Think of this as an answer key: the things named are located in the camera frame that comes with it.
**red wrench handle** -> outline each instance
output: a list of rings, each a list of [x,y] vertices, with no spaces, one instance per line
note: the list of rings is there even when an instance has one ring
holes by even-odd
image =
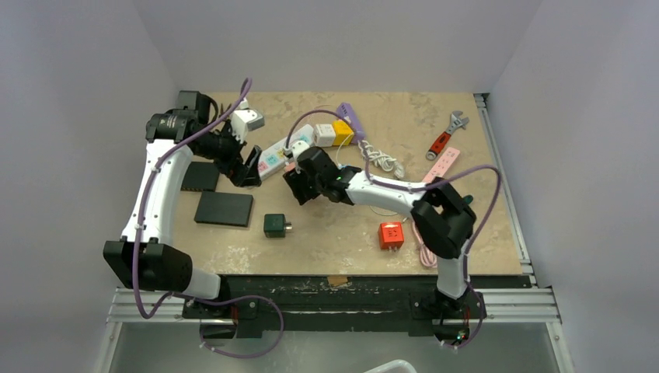
[[[439,153],[441,153],[441,151],[444,150],[444,146],[446,146],[446,143],[448,142],[449,138],[451,138],[451,135],[448,134],[447,132],[440,134],[437,140],[434,141],[434,143],[432,144],[431,148],[428,151],[439,155]]]

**white power strip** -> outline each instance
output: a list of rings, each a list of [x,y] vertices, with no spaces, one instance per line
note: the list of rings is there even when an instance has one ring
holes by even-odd
[[[291,136],[291,144],[298,140],[302,140],[311,146],[313,145],[312,139],[313,127],[311,124],[305,124],[304,127],[293,133]],[[286,138],[282,138],[261,153],[261,158],[259,160],[259,176],[261,177],[261,181],[284,168],[284,163],[286,162],[286,155],[284,155],[285,142]]]
[[[421,180],[424,183],[429,183],[434,180],[435,177],[444,177],[444,174],[448,171],[448,168],[451,167],[456,158],[460,155],[460,151],[456,148],[451,148],[450,146],[444,150],[441,157],[436,161],[433,168],[428,171],[426,177]]]

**purple power strip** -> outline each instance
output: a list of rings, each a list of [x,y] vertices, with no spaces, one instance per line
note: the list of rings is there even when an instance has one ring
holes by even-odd
[[[354,113],[354,110],[352,110],[352,106],[349,103],[341,103],[339,107],[337,107],[336,113],[339,114],[342,118],[347,117],[346,122],[354,132],[354,136],[350,141],[351,144],[357,144],[357,141],[364,140],[366,138],[366,132],[364,132],[364,128],[361,126],[361,123],[359,123],[359,120],[357,119],[357,114]]]

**yellow plug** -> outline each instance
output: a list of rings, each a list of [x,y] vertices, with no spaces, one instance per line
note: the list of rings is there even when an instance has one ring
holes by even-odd
[[[335,120],[332,123],[332,127],[334,127],[334,132],[336,133],[336,137],[334,138],[334,143],[332,145],[339,146],[341,144],[350,144],[350,141],[352,141],[352,137],[354,136],[354,132],[346,122],[342,120]]]

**white cable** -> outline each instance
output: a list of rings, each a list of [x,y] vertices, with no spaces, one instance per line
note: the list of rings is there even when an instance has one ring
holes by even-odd
[[[405,177],[405,169],[403,168],[403,165],[401,165],[400,162],[398,162],[398,160],[393,158],[391,155],[385,154],[381,150],[376,150],[375,147],[369,144],[366,140],[359,141],[357,146],[359,146],[362,158],[364,157],[365,150],[369,162],[373,162],[374,165],[388,173],[393,171],[394,177],[398,180],[401,180],[403,177]]]
[[[398,214],[397,212],[392,212],[391,214],[383,214],[382,212],[377,212],[376,210],[373,210],[373,206],[369,206],[369,207],[371,208],[371,211],[373,211],[373,212],[375,212],[376,214],[381,215],[381,216],[393,216],[393,215],[397,215],[397,214]]]
[[[334,156],[334,160],[336,161],[336,165],[339,166],[339,168],[343,167],[344,165],[339,162],[339,152],[341,150],[341,147],[343,147],[343,144],[346,143],[346,140],[352,138],[351,136],[346,136],[346,138],[341,142],[341,145],[339,145],[339,148],[336,150],[336,155]]]

